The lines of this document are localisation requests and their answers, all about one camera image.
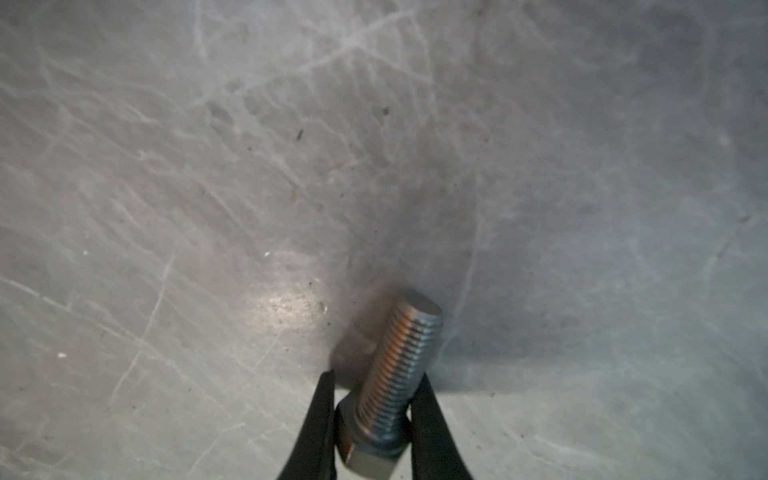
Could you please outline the silver hex bolt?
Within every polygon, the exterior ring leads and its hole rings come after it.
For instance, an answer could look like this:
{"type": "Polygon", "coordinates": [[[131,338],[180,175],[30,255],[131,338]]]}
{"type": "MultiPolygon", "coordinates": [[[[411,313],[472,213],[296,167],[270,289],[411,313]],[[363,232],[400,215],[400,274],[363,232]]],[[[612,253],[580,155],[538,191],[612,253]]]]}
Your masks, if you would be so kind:
{"type": "Polygon", "coordinates": [[[411,442],[409,403],[444,325],[442,309],[406,290],[395,302],[362,384],[336,408],[336,447],[344,466],[365,479],[388,479],[411,442]]]}

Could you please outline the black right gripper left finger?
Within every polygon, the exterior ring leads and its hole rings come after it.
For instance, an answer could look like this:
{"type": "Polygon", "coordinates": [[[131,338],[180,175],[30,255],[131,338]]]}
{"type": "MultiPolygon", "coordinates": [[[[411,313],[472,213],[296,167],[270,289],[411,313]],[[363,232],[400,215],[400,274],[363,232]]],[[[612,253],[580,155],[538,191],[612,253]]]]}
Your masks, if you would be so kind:
{"type": "Polygon", "coordinates": [[[279,480],[336,480],[335,374],[323,372],[279,480]]]}

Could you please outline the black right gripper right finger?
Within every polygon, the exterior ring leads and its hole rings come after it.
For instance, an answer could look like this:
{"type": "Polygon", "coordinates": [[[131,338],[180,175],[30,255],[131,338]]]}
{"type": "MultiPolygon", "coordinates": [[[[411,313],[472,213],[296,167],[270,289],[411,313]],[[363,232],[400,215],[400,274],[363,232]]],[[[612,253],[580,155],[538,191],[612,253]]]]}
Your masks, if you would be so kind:
{"type": "Polygon", "coordinates": [[[410,402],[414,480],[472,480],[427,375],[410,402]]]}

